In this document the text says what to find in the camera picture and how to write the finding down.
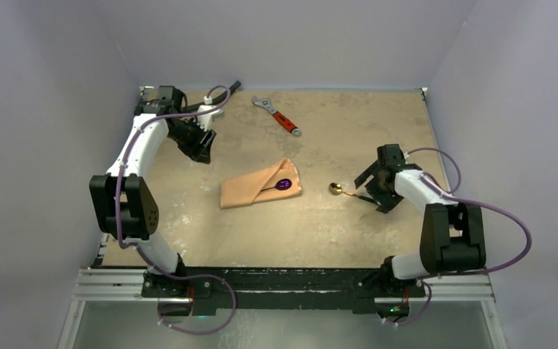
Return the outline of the orange cloth napkin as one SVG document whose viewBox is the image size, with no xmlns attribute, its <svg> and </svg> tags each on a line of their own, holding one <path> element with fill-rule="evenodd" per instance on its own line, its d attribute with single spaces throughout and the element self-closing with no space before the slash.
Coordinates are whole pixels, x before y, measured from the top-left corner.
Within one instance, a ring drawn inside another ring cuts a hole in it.
<svg viewBox="0 0 558 349">
<path fill-rule="evenodd" d="M 293 182 L 290 189 L 260 192 L 283 178 Z M 298 170 L 290 159 L 285 158 L 270 167 L 223 180 L 220 185 L 219 205 L 221 209 L 232 209 L 293 198 L 301 194 L 302 183 Z"/>
</svg>

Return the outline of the purple spoon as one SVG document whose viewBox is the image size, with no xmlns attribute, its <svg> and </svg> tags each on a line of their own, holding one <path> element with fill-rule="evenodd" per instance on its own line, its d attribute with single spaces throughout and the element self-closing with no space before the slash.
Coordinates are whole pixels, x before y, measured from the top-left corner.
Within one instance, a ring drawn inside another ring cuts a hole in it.
<svg viewBox="0 0 558 349">
<path fill-rule="evenodd" d="M 279 190 L 284 191 L 288 190 L 293 186 L 293 182 L 288 178 L 283 178 L 278 180 L 272 187 L 263 188 L 260 190 L 261 193 L 269 191 L 269 190 Z"/>
</svg>

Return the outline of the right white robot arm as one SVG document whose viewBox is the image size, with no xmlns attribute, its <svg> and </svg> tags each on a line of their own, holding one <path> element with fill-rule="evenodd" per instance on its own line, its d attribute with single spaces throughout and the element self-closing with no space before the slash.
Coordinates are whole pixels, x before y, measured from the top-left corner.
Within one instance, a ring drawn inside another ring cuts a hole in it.
<svg viewBox="0 0 558 349">
<path fill-rule="evenodd" d="M 376 150 L 377 159 L 354 180 L 377 211 L 389 214 L 409 201 L 423 215 L 418 251 L 386 257 L 375 277 L 383 293 L 395 296 L 419 278 L 461 273 L 485 266 L 482 210 L 457 201 L 419 165 L 407 161 L 398 144 Z"/>
</svg>

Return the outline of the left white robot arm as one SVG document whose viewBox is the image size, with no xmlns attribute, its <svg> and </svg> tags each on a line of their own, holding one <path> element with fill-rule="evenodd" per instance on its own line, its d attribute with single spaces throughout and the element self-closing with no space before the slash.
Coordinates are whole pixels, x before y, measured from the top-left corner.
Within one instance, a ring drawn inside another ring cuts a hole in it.
<svg viewBox="0 0 558 349">
<path fill-rule="evenodd" d="M 158 232 L 159 208 L 145 178 L 166 138 L 191 161 L 210 163 L 216 137 L 211 123 L 233 93 L 231 88 L 223 90 L 219 96 L 208 92 L 201 103 L 188 105 L 186 94 L 176 87 L 142 88 L 121 152 L 105 174 L 89 181 L 100 230 L 122 249 L 135 250 L 150 273 L 162 275 L 159 287 L 169 297 L 185 293 L 187 275 L 181 256 Z"/>
</svg>

